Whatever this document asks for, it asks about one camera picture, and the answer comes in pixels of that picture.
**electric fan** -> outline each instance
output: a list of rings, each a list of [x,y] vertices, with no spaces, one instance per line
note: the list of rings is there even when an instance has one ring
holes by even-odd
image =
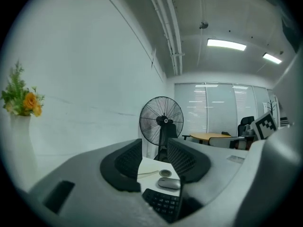
[[[183,129],[183,113],[171,98],[160,96],[150,100],[140,114],[143,136],[157,146],[166,146],[168,138],[177,138]]]

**desk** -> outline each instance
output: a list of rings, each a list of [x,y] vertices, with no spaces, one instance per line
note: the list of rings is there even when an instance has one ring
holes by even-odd
[[[221,137],[221,138],[229,138],[231,136],[225,135],[225,134],[216,134],[216,133],[191,133],[189,134],[191,137],[200,140],[201,141],[209,141],[209,138],[211,137]]]
[[[164,194],[169,194],[173,196],[179,196],[180,190],[174,190],[169,188],[160,187],[158,185],[158,180],[161,178],[159,172],[156,172],[152,175],[142,174],[142,173],[149,173],[154,171],[160,170],[169,170],[171,171],[172,175],[169,178],[179,179],[176,171],[172,167],[170,163],[161,162],[152,160],[146,157],[142,157],[142,161],[140,163],[138,169],[138,179],[137,182],[141,185],[141,192],[144,193],[146,188],[152,189],[157,192],[161,192]]]

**computer mouse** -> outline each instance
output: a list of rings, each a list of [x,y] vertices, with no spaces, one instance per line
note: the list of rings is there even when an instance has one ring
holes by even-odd
[[[158,180],[158,185],[160,187],[166,187],[171,189],[180,189],[181,184],[179,179],[172,179],[167,177],[161,177]]]

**keyboard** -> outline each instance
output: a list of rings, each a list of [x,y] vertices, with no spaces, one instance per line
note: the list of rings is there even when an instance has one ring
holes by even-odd
[[[179,209],[179,197],[156,192],[147,188],[143,198],[168,223],[176,220]]]

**white vase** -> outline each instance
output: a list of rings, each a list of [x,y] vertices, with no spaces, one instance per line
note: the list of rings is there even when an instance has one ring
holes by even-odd
[[[37,162],[29,136],[31,116],[10,115],[12,136],[12,178],[15,185],[28,191],[37,181]]]

